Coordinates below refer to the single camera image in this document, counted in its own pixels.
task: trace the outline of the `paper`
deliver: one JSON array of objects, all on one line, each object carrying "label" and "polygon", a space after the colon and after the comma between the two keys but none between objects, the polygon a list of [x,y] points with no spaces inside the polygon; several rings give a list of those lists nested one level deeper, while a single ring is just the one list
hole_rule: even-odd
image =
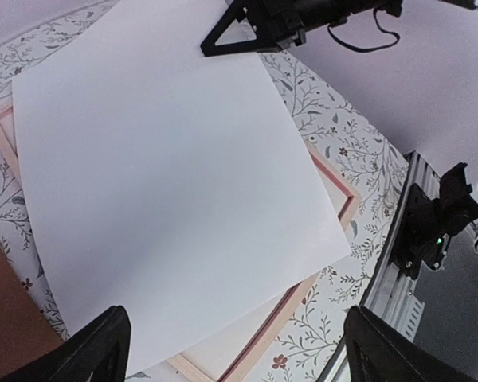
[{"label": "paper", "polygon": [[25,199],[70,333],[110,305],[128,373],[348,254],[256,54],[205,58],[222,0],[123,0],[14,77]]}]

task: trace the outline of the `floral patterned surface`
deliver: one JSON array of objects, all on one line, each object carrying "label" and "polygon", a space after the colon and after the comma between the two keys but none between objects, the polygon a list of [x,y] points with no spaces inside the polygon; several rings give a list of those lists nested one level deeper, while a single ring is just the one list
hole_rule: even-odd
[{"label": "floral patterned surface", "polygon": [[[11,101],[10,79],[69,43],[116,0],[67,14],[0,46],[0,105]],[[289,53],[261,55],[307,141],[362,194],[348,236],[352,253],[321,272],[290,322],[247,381],[313,381],[343,334],[347,309],[359,302],[390,228],[407,163],[343,97]],[[68,334],[39,261],[22,190],[0,155],[0,245],[20,284],[52,327]],[[129,380],[154,377],[151,370]]]}]

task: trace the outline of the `leaf pattern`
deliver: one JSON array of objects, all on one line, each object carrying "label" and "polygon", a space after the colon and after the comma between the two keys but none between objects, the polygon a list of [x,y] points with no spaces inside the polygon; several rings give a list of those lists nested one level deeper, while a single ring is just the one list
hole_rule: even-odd
[{"label": "leaf pattern", "polygon": [[[12,76],[42,62],[82,34],[116,1],[66,14],[0,46],[0,105],[12,100]],[[343,335],[347,310],[359,301],[371,280],[407,164],[352,105],[289,53],[262,54],[261,59],[301,136],[317,147],[362,195],[351,223],[351,255],[320,272],[289,323],[245,378],[264,382],[316,381]],[[22,190],[1,155],[0,246],[50,325],[62,338],[68,338],[37,255]],[[150,375],[147,370],[128,380],[145,380]]]}]

